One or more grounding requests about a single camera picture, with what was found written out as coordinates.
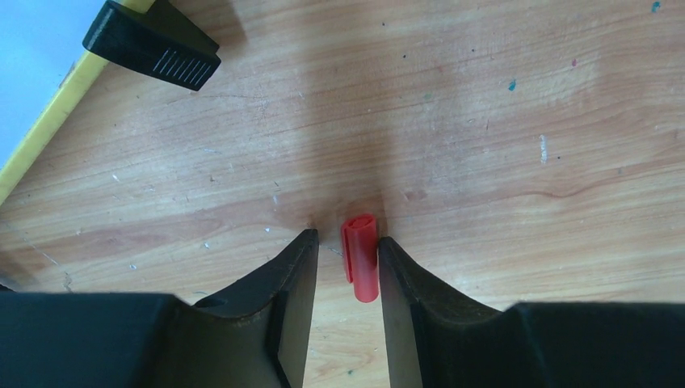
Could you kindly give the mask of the red marker cap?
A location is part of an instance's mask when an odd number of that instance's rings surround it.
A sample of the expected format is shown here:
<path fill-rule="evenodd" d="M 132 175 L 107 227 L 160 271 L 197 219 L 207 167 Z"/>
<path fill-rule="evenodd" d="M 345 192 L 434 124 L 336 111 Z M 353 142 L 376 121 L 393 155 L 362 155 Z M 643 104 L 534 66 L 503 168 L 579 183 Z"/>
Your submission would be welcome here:
<path fill-rule="evenodd" d="M 347 282 L 358 301 L 374 302 L 380 293 L 376 218 L 369 213 L 349 218 L 340 234 Z"/>

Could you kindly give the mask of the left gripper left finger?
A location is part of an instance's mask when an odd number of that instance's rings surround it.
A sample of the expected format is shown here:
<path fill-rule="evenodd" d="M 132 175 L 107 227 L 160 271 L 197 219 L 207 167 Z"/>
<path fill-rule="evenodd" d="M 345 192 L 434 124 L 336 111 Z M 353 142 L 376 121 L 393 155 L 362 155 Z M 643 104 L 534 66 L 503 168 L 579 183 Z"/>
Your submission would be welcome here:
<path fill-rule="evenodd" d="M 167 293 L 1 294 L 4 387 L 300 387 L 319 238 L 188 304 Z"/>

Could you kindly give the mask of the yellow framed whiteboard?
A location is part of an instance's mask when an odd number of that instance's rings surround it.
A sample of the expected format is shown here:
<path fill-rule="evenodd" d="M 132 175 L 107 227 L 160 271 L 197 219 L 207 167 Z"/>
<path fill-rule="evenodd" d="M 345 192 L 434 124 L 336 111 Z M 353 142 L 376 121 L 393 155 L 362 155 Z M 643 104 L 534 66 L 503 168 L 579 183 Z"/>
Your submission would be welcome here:
<path fill-rule="evenodd" d="M 197 91 L 219 67 L 218 49 L 168 1 L 2 2 L 2 198 L 106 65 Z"/>

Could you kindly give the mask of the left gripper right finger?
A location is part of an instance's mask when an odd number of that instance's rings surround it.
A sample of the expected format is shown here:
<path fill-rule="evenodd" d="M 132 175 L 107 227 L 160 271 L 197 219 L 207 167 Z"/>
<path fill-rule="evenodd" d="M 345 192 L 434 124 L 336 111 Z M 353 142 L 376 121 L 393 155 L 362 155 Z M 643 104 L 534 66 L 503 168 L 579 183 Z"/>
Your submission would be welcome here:
<path fill-rule="evenodd" d="M 393 387 L 681 387 L 684 307 L 519 302 L 499 311 L 451 287 L 392 238 L 379 243 Z"/>

